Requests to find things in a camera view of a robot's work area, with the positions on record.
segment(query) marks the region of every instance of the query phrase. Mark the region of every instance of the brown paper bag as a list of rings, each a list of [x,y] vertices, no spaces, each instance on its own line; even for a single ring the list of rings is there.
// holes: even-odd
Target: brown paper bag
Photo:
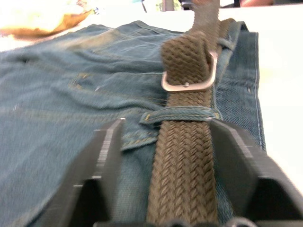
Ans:
[[[18,26],[5,26],[0,28],[0,33],[5,35],[18,35],[18,36],[47,36],[53,35],[69,28],[76,26],[78,23],[83,21],[93,13],[93,11],[88,11],[81,14],[64,14],[59,20],[57,27],[53,30],[44,30],[43,28],[32,28],[32,27],[18,27]]]

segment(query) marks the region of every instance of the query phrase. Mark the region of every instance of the braided belt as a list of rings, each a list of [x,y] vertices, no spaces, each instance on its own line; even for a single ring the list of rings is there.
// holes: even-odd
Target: braided belt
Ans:
[[[192,28],[162,46],[162,86],[168,107],[212,105],[218,37],[230,20],[218,19],[219,0],[196,0]],[[207,122],[163,121],[154,157],[147,221],[179,218],[190,224],[217,222],[214,161]]]

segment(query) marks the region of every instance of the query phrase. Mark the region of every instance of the silver buckle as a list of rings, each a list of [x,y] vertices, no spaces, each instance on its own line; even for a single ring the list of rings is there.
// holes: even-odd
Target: silver buckle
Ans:
[[[212,68],[210,71],[210,77],[203,83],[199,84],[189,84],[185,83],[184,85],[170,85],[167,82],[167,72],[163,73],[161,85],[164,90],[170,93],[182,93],[182,92],[193,92],[193,91],[203,91],[213,85],[214,80],[216,78],[216,67],[217,67],[217,60],[218,54],[216,52],[209,52],[212,56]]]

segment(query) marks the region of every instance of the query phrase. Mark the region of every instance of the denim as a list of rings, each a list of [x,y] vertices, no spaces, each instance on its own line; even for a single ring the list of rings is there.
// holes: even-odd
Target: denim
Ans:
[[[160,85],[160,46],[177,35],[141,21],[115,29],[91,25],[0,53],[1,227],[41,226],[68,165],[95,129],[117,118],[126,118],[112,218],[117,222],[145,220],[160,121],[222,115],[265,147],[256,34],[242,22],[232,24],[228,38],[219,40],[223,52],[213,108],[187,110],[165,108],[168,94]],[[225,222],[232,207],[216,178],[219,218]]]

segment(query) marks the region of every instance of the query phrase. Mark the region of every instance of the stitching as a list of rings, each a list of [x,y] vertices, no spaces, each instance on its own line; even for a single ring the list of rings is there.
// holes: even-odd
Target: stitching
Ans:
[[[255,79],[255,101],[256,101],[256,109],[257,109],[257,120],[258,120],[259,141],[260,141],[260,146],[262,146],[261,129],[260,129],[260,119],[259,119],[259,109],[258,109],[258,103],[257,103],[257,79],[258,79],[258,69],[257,69],[257,34],[255,34],[255,70],[256,70],[256,79]]]
[[[138,110],[130,110],[122,113],[109,113],[103,115],[93,115],[93,114],[65,114],[53,112],[49,114],[46,111],[32,110],[32,109],[23,109],[17,108],[13,109],[0,109],[0,115],[2,114],[15,114],[20,117],[33,117],[35,119],[41,120],[56,120],[56,121],[88,121],[88,122],[103,122],[111,119],[115,119],[119,116],[125,116],[127,114],[141,114]]]
[[[119,94],[119,93],[110,93],[110,92],[107,92],[107,91],[101,91],[101,90],[98,90],[98,92],[95,92],[95,91],[91,91],[91,90],[87,90],[87,89],[83,89],[83,88],[80,88],[78,87],[77,85],[75,86],[70,86],[70,89],[76,89],[76,90],[80,90],[81,92],[85,92],[85,93],[88,93],[88,94],[92,94],[92,95],[99,95],[99,93],[102,93],[104,95],[108,95],[108,96],[112,96],[112,95],[115,95],[115,96],[120,96],[120,97],[127,97],[127,98],[132,98],[134,100],[138,100],[138,101],[148,101],[149,103],[153,103],[153,104],[156,104],[156,105],[161,105],[161,106],[165,106],[165,104],[162,104],[162,103],[156,103],[156,102],[151,102],[149,100],[153,100],[154,98],[139,98],[137,96],[128,96],[128,95],[122,95],[122,94]]]
[[[128,146],[128,145],[131,145],[131,144],[138,144],[140,142],[148,142],[149,140],[153,140],[153,139],[156,139],[157,137],[148,137],[148,138],[145,138],[145,139],[141,139],[141,140],[133,140],[133,141],[130,141],[128,143],[124,143],[123,144],[123,147],[125,146]]]
[[[155,119],[163,118],[163,117],[175,117],[175,116],[178,116],[178,117],[183,117],[183,116],[188,116],[188,117],[209,117],[209,115],[171,114],[171,115],[162,115],[162,116],[159,116],[159,117],[154,117],[151,120],[147,120],[147,122],[148,121],[153,121]]]
[[[151,116],[151,114],[148,114],[145,118],[145,120],[147,121],[149,119],[149,117]]]
[[[108,53],[106,49],[104,50],[97,50],[97,51],[94,51],[92,52],[93,54],[96,54],[96,55],[106,55],[106,56],[109,56],[109,57],[115,57],[115,59],[119,59],[119,60],[137,60],[138,58],[135,58],[135,57],[128,57],[128,56],[122,56],[122,55],[117,55],[117,54],[111,54],[111,53]]]
[[[75,80],[71,80],[70,83],[69,83],[69,87],[72,89],[72,88],[75,88],[75,89],[79,89],[81,87],[81,85],[79,85],[78,83],[76,84],[77,82],[77,79],[79,77],[77,77]],[[137,100],[146,100],[146,99],[150,99],[150,100],[159,100],[159,101],[166,101],[166,99],[160,99],[160,98],[151,98],[151,97],[144,97],[144,98],[141,98],[141,97],[138,97],[138,96],[130,96],[130,95],[125,95],[125,94],[121,94],[121,93],[118,93],[118,92],[111,92],[111,91],[107,91],[107,90],[98,90],[97,92],[96,91],[93,91],[93,90],[88,90],[88,89],[81,89],[81,91],[83,92],[87,92],[87,93],[90,93],[90,94],[98,94],[98,93],[102,93],[102,94],[107,94],[107,95],[115,95],[115,96],[120,96],[120,97],[127,97],[127,98],[133,98],[133,99],[137,99]]]
[[[140,33],[140,32],[142,32],[142,30],[135,31],[135,32],[132,32],[132,33],[130,33],[130,34],[124,34],[124,33],[123,33],[125,36],[123,36],[121,39],[115,40],[115,41],[113,41],[112,43],[109,43],[108,45],[103,45],[100,49],[97,49],[97,50],[95,50],[95,51],[92,51],[92,53],[98,55],[98,52],[99,52],[99,51],[102,51],[102,50],[104,50],[105,48],[108,48],[108,47],[110,47],[110,46],[113,46],[113,45],[117,44],[117,43],[120,42],[120,41],[124,41],[124,40],[126,40],[127,38],[135,38],[135,36],[133,36],[133,35],[134,35],[134,34],[137,34],[137,33]]]
[[[159,35],[170,35],[171,34],[171,31],[167,30],[167,29],[163,29],[163,28],[157,28],[157,27],[153,27],[153,26],[150,26],[150,25],[147,25],[145,24],[144,22],[142,21],[134,21],[133,23],[135,23],[137,26],[143,28],[143,29],[147,29],[147,30],[151,30]]]

